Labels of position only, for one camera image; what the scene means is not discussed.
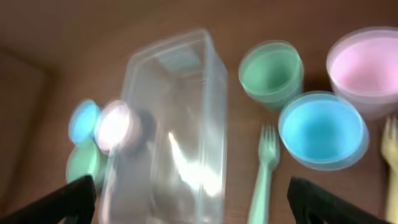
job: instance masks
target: plastic fork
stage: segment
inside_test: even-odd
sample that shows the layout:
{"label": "plastic fork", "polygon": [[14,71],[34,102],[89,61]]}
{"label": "plastic fork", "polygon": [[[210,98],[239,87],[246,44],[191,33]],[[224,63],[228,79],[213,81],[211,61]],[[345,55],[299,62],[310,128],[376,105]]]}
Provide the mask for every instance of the plastic fork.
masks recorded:
{"label": "plastic fork", "polygon": [[387,118],[381,144],[381,154],[390,167],[386,205],[386,220],[398,223],[398,121]]}
{"label": "plastic fork", "polygon": [[279,138],[272,126],[261,128],[259,142],[259,171],[256,188],[251,201],[248,224],[267,224],[269,218],[269,197],[271,174],[279,163]]}

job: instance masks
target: pink cup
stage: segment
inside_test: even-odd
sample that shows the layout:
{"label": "pink cup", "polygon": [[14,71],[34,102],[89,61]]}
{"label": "pink cup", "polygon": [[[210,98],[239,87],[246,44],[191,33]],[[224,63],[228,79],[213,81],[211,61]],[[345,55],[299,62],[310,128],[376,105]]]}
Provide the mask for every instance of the pink cup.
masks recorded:
{"label": "pink cup", "polygon": [[398,30],[372,28],[350,33],[330,50],[326,67],[336,95],[367,119],[397,108]]}

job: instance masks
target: fork handle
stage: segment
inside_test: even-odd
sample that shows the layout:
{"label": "fork handle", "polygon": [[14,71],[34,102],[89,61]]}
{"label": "fork handle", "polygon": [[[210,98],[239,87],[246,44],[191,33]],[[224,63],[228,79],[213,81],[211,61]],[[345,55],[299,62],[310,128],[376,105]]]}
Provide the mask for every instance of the fork handle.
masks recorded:
{"label": "fork handle", "polygon": [[260,164],[248,224],[268,224],[271,172],[265,164]]}
{"label": "fork handle", "polygon": [[386,220],[398,223],[398,174],[390,170],[389,189],[387,195]]}

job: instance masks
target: brown table surface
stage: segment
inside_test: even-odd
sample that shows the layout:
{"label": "brown table surface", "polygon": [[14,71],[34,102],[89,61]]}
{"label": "brown table surface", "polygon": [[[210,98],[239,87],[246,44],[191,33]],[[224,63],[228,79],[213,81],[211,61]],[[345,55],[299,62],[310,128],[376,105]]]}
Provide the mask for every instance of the brown table surface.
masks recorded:
{"label": "brown table surface", "polygon": [[[72,144],[67,126],[84,98],[103,106],[119,96],[131,54],[151,42],[198,27],[207,28],[229,72],[228,161],[225,223],[245,223],[256,181],[262,124],[277,124],[278,114],[251,100],[238,81],[239,61],[265,40],[289,41],[305,66],[306,90],[330,90],[325,60],[343,35],[367,26],[398,25],[398,1],[202,0],[170,1],[128,23],[123,30],[87,47],[59,68],[48,107],[17,173],[8,211],[62,186]],[[305,177],[375,216],[383,217],[385,166],[379,153],[381,122],[368,123],[371,144],[348,169],[320,172],[295,161],[281,148],[272,181],[270,223],[295,223],[286,198],[292,176]]]}

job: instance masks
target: light green cup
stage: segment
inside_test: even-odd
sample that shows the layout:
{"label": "light green cup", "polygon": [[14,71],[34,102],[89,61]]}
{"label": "light green cup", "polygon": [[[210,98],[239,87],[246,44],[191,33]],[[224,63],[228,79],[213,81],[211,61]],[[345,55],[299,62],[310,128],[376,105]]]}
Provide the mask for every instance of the light green cup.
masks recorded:
{"label": "light green cup", "polygon": [[302,92],[303,63],[289,43],[265,42],[243,58],[239,80],[252,99],[271,110],[280,110]]}
{"label": "light green cup", "polygon": [[108,158],[97,148],[94,140],[86,139],[75,147],[69,156],[66,180],[70,182],[83,177],[92,176],[95,189],[102,188]]}

